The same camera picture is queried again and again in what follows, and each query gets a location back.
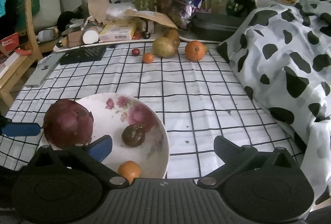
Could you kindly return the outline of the small orange tangerine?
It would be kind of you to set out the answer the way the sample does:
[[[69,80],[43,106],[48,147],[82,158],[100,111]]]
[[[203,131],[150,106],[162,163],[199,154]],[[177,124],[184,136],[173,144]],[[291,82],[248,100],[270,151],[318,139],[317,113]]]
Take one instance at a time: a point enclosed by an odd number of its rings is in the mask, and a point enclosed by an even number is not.
[[[142,57],[142,61],[145,63],[145,64],[150,64],[154,61],[154,55],[152,53],[145,53]]]

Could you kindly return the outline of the red dragon fruit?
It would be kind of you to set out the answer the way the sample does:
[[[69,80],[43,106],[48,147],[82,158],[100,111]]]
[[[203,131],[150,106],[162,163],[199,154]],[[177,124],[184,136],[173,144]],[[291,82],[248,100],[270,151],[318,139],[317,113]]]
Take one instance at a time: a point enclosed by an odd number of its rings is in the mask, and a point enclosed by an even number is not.
[[[43,120],[46,140],[60,149],[75,144],[89,144],[92,140],[94,118],[81,104],[60,99],[47,110]]]

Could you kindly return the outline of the dark passion fruit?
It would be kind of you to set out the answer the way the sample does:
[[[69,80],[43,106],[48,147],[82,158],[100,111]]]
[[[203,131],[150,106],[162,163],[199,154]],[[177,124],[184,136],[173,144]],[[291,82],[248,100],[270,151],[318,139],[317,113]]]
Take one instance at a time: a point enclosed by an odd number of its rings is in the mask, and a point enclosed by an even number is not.
[[[122,132],[122,140],[128,147],[138,147],[145,141],[145,130],[139,125],[129,125]]]

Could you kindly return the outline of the floral white plate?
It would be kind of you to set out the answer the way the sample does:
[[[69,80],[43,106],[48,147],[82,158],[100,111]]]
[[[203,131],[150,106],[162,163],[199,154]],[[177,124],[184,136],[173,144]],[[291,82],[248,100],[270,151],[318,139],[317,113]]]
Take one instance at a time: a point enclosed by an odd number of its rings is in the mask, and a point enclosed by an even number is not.
[[[44,116],[41,144],[55,150],[91,147],[102,164],[129,180],[163,178],[169,160],[167,132],[157,114],[120,93],[56,101]]]

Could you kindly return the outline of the wooden chair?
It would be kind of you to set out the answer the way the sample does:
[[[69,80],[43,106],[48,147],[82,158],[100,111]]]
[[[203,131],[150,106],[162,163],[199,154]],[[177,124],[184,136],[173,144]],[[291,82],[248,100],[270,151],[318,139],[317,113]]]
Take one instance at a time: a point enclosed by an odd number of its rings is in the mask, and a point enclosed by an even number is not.
[[[32,14],[39,0],[5,0],[1,5],[1,99],[11,107],[11,90],[30,68],[42,59]]]

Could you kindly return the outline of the checked white tablecloth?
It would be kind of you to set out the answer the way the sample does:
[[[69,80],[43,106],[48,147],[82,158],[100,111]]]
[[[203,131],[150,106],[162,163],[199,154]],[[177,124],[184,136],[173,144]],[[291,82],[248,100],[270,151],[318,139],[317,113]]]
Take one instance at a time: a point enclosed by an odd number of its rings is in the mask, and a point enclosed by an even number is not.
[[[107,48],[99,61],[56,66],[40,87],[19,83],[14,103],[1,105],[1,112],[14,121],[42,123],[49,106],[60,98],[116,92],[140,99],[164,123],[170,178],[197,179],[221,166],[213,152],[218,135],[260,151],[285,147],[301,163],[303,154],[293,139],[246,96],[214,46],[199,62],[189,62],[181,45],[175,57],[155,58],[150,64],[133,56],[135,48],[151,52],[146,42],[118,45]]]

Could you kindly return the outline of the small red fruit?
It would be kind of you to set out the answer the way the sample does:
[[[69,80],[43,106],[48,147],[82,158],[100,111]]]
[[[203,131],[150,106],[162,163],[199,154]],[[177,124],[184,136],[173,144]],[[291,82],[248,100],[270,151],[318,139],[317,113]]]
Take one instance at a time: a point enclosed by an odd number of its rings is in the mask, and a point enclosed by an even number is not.
[[[140,55],[140,50],[139,49],[132,49],[132,55],[133,56],[139,56]]]

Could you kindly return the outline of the cow print cloth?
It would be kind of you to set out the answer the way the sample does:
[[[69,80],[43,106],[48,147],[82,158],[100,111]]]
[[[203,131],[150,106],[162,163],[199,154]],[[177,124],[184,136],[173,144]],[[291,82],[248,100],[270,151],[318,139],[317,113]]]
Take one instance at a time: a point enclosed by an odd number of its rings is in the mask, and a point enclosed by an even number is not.
[[[330,205],[330,0],[258,8],[217,51],[303,152],[315,209]]]

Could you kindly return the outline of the yellow white medicine box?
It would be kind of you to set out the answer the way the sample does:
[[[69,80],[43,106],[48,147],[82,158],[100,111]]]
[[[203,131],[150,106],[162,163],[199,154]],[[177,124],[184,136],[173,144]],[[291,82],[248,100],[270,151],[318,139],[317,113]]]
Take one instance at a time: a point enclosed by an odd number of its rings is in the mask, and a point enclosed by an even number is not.
[[[99,41],[130,41],[135,34],[136,27],[134,20],[120,20],[107,23],[99,33]]]

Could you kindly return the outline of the black zip case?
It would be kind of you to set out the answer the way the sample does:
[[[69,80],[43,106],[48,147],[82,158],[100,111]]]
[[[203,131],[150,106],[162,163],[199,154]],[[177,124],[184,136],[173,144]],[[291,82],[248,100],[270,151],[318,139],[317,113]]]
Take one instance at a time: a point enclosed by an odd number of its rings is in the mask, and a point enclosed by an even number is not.
[[[231,37],[244,20],[218,13],[197,13],[191,19],[190,29],[200,40],[221,42]]]

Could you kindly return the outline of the small black bottle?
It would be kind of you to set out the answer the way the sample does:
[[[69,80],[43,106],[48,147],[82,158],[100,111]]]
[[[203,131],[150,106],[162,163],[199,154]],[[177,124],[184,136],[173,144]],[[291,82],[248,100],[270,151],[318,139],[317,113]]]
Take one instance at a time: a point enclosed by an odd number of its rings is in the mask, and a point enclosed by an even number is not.
[[[144,39],[150,39],[151,33],[149,32],[149,22],[145,20],[145,30],[142,32],[142,37]]]

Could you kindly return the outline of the brown pear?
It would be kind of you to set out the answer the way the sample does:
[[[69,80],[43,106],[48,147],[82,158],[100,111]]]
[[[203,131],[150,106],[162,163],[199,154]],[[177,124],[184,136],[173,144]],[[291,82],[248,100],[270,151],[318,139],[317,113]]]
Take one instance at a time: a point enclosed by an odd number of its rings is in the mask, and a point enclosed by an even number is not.
[[[163,36],[172,40],[175,47],[178,48],[180,46],[180,36],[177,30],[170,29]]]

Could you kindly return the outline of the white tray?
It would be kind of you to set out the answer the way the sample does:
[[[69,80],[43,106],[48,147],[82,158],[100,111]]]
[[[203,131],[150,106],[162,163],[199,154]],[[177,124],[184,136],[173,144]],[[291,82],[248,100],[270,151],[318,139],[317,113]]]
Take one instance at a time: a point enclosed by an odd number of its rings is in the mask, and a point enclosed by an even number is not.
[[[187,32],[184,30],[178,30],[179,36],[180,36],[180,40],[181,41],[200,41],[204,44],[217,44],[219,43],[219,41],[210,41],[210,40],[202,40],[202,39],[198,39],[198,37],[191,32]],[[53,47],[53,52],[54,53],[62,53],[62,52],[67,52],[70,50],[75,50],[75,49],[79,49],[79,48],[88,48],[88,47],[93,47],[93,46],[112,46],[112,45],[119,45],[119,44],[133,44],[133,43],[142,43],[142,42],[154,42],[155,39],[162,37],[163,36],[163,32],[155,32],[151,35],[150,39],[139,39],[139,40],[126,40],[126,41],[109,41],[109,42],[97,42],[94,44],[83,44],[81,46],[77,46],[77,47],[73,47],[73,48],[58,48],[56,45]]]

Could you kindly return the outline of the torn brown paper bag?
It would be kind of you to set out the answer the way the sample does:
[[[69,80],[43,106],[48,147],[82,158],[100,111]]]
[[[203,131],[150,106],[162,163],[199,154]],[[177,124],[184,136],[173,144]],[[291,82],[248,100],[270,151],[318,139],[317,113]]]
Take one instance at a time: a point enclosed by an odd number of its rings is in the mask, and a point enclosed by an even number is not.
[[[97,23],[106,22],[108,0],[87,0],[89,18]]]

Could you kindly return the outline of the brown paper envelope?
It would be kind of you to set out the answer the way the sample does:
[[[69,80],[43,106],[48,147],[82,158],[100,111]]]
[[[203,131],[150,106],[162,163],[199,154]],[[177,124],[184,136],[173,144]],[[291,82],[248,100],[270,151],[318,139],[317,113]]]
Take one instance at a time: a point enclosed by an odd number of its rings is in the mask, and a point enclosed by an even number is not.
[[[166,14],[163,14],[163,13],[152,12],[152,11],[126,10],[125,16],[144,18],[144,19],[154,21],[165,27],[177,29],[176,24]]]

